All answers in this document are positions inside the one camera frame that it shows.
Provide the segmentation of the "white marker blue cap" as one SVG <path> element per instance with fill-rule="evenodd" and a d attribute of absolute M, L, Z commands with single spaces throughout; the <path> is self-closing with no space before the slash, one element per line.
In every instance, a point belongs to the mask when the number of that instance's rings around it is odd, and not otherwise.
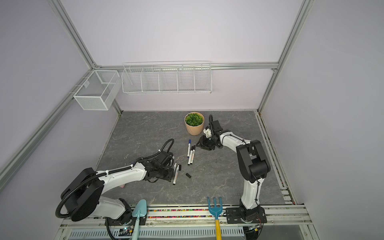
<path fill-rule="evenodd" d="M 191 152 L 191 140 L 188 142 L 188 153 L 187 153 L 187 158 L 190 157 L 190 152 Z"/>

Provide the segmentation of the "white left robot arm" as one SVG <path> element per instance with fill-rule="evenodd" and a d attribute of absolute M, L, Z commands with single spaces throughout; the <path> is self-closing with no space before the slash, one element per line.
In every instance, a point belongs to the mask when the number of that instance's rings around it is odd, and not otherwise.
<path fill-rule="evenodd" d="M 139 181 L 171 181 L 174 155 L 170 151 L 158 151 L 151 158 L 140 158 L 134 164 L 113 170 L 95 171 L 87 168 L 62 192 L 55 216 L 78 222 L 88 217 L 110 218 L 119 224 L 128 224 L 133 210 L 126 200 L 103 197 L 119 186 Z"/>

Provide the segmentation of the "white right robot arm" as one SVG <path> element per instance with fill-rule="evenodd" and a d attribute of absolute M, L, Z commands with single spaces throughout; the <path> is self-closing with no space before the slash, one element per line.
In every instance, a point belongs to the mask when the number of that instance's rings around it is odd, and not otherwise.
<path fill-rule="evenodd" d="M 209 124 L 203 129 L 197 146 L 208 151 L 215 148 L 227 147 L 234 151 L 238 157 L 239 169 L 245 180 L 243 195 L 240 200 L 236 218 L 246 223 L 259 221 L 267 222 L 265 210 L 260 206 L 260 193 L 262 183 L 271 171 L 271 165 L 259 140 L 246 140 L 229 130 L 223 130 L 218 120 L 209 116 Z"/>

